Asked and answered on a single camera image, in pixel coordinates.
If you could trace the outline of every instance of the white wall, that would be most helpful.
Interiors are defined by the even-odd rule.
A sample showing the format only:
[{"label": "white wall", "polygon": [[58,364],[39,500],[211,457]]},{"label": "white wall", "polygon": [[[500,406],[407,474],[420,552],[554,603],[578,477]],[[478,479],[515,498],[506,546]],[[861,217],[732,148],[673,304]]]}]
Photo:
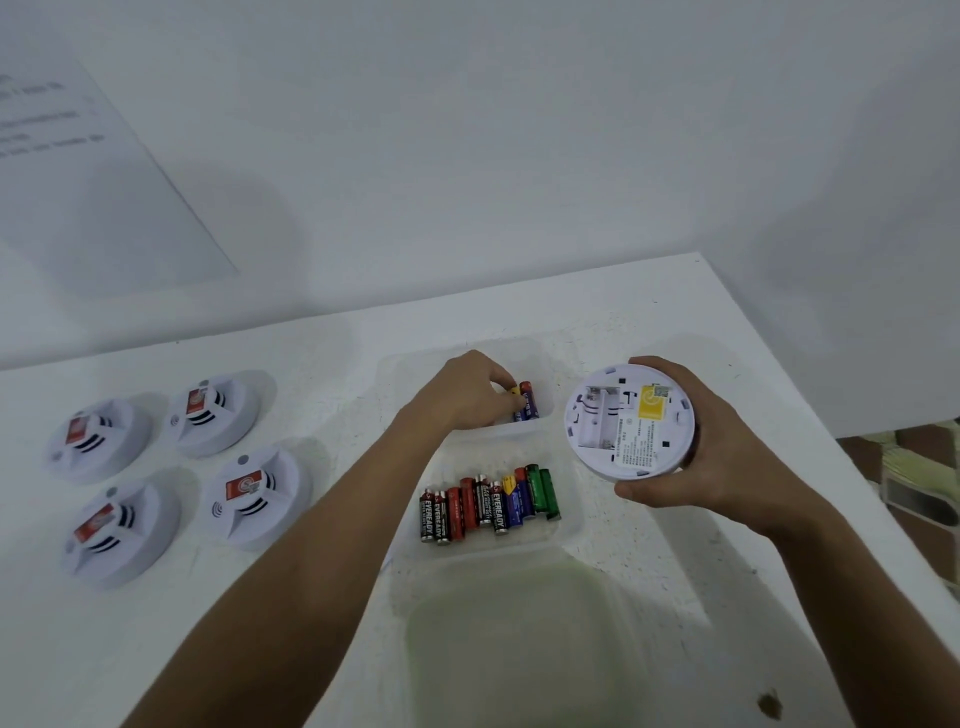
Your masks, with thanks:
[{"label": "white wall", "polygon": [[699,249],[835,433],[960,414],[955,0],[42,6],[242,276],[0,246],[0,365]]}]

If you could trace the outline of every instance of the smoke detector back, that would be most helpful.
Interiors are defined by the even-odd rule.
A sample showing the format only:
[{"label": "smoke detector back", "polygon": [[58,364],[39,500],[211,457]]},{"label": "smoke detector back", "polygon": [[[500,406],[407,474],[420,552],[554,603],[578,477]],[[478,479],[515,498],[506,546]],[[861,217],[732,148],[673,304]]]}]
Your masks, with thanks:
[{"label": "smoke detector back", "polygon": [[689,397],[650,367],[600,369],[566,404],[566,440],[585,465],[608,480],[640,480],[675,471],[693,445]]},{"label": "smoke detector back", "polygon": [[166,436],[185,457],[212,455],[243,438],[259,409],[253,389],[234,376],[214,376],[174,398]]},{"label": "smoke detector back", "polygon": [[116,475],[150,439],[150,416],[126,400],[103,400],[60,425],[43,451],[43,464],[57,477],[88,485]]},{"label": "smoke detector back", "polygon": [[200,518],[228,544],[259,551],[310,502],[310,473],[294,455],[269,446],[231,459],[204,486]]},{"label": "smoke detector back", "polygon": [[90,501],[63,545],[63,569],[98,589],[139,576],[162,554],[180,523],[180,502],[149,480],[111,486]]}]

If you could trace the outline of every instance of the aa battery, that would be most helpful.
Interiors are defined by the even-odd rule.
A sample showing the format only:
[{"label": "aa battery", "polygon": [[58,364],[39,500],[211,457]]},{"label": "aa battery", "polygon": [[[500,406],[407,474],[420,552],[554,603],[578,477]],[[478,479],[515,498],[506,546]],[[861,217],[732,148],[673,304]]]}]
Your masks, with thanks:
[{"label": "aa battery", "polygon": [[477,522],[493,525],[493,506],[490,500],[490,481],[482,473],[477,475],[473,497],[477,502]]},{"label": "aa battery", "polygon": [[535,420],[540,416],[540,413],[537,411],[537,403],[534,402],[534,388],[529,381],[520,382],[520,394],[523,395],[523,398],[527,400],[527,403],[523,405],[523,419],[524,420]]},{"label": "aa battery", "polygon": [[503,476],[503,495],[507,499],[507,524],[514,528],[523,525],[523,516],[520,508],[520,489],[516,486],[516,478],[512,475]]},{"label": "aa battery", "polygon": [[460,480],[460,502],[464,510],[464,529],[472,531],[479,526],[477,520],[477,501],[473,495],[473,478],[465,477]]},{"label": "aa battery", "polygon": [[464,509],[460,501],[460,489],[446,492],[446,513],[450,521],[450,541],[464,540]]},{"label": "aa battery", "polygon": [[534,510],[537,513],[546,513],[546,493],[543,492],[543,483],[540,480],[540,466],[531,463],[527,466],[527,482],[534,495]]},{"label": "aa battery", "polygon": [[[510,388],[510,394],[512,394],[512,395],[519,395],[519,394],[520,394],[520,388],[519,388],[518,386],[517,386],[517,387],[511,387],[511,388]],[[524,406],[523,406],[523,409],[521,409],[519,412],[515,412],[515,413],[514,413],[514,422],[515,422],[515,423],[518,423],[518,422],[521,422],[521,421],[523,421],[523,420],[526,420],[527,418],[524,416],[525,413],[526,413],[526,411],[527,411],[527,407],[526,407],[526,405],[524,405]]]},{"label": "aa battery", "polygon": [[550,471],[546,468],[540,470],[540,483],[543,485],[543,494],[546,496],[546,519],[559,521],[560,505],[557,504],[557,494],[553,490],[553,478],[550,477]]},{"label": "aa battery", "polygon": [[520,516],[526,519],[533,519],[537,516],[534,509],[534,494],[530,490],[530,481],[527,480],[527,469],[517,468],[514,470],[514,479],[516,480],[516,489],[520,493]]},{"label": "aa battery", "polygon": [[436,538],[433,533],[433,491],[423,490],[420,496],[420,540],[427,542]]},{"label": "aa battery", "polygon": [[446,493],[443,491],[433,496],[433,529],[437,534],[437,545],[449,546],[450,519],[446,511]]},{"label": "aa battery", "polygon": [[493,533],[501,535],[510,530],[507,522],[507,499],[503,495],[503,484],[496,480],[490,486],[490,500],[493,513]]}]

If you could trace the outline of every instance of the blue battery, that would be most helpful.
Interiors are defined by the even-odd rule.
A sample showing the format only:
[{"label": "blue battery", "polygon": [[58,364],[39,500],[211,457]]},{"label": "blue battery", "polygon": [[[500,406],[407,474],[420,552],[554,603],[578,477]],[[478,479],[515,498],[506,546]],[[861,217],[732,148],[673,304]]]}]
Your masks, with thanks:
[{"label": "blue battery", "polygon": [[514,470],[514,482],[520,495],[520,517],[525,521],[537,517],[537,511],[534,509],[534,494],[530,491],[530,483],[527,482],[527,471],[525,468]]},{"label": "blue battery", "polygon": [[516,478],[512,475],[506,475],[503,478],[503,495],[507,498],[507,521],[510,527],[523,525],[520,489],[517,488]]}]

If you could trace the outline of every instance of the white table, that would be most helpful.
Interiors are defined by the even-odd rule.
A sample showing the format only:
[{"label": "white table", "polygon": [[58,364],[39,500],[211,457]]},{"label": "white table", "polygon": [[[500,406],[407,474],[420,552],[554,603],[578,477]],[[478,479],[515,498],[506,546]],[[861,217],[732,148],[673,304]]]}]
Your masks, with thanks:
[{"label": "white table", "polygon": [[[682,361],[840,508],[960,653],[960,609],[708,265],[681,255],[0,373],[4,724],[118,723],[253,560],[212,544],[192,522],[199,483],[236,449],[186,461],[154,442],[117,479],[164,471],[175,483],[184,518],[170,549],[113,592],[95,593],[61,574],[68,524],[97,490],[58,482],[39,466],[43,443],[69,413],[106,396],[134,397],[159,418],[166,397],[190,382],[252,371],[266,391],[264,412],[237,447],[284,441],[313,469],[318,496],[389,422],[391,398],[378,380],[378,362],[509,336],[539,338],[575,373],[638,352]],[[567,550],[644,605],[636,620],[654,681],[649,724],[765,725],[756,698],[770,689],[783,703],[784,725],[846,723],[769,543],[705,512],[654,514],[619,500],[609,485],[594,486],[580,493],[586,528]],[[403,724],[403,624],[390,596],[409,577],[398,562],[381,575],[311,725]]]}]

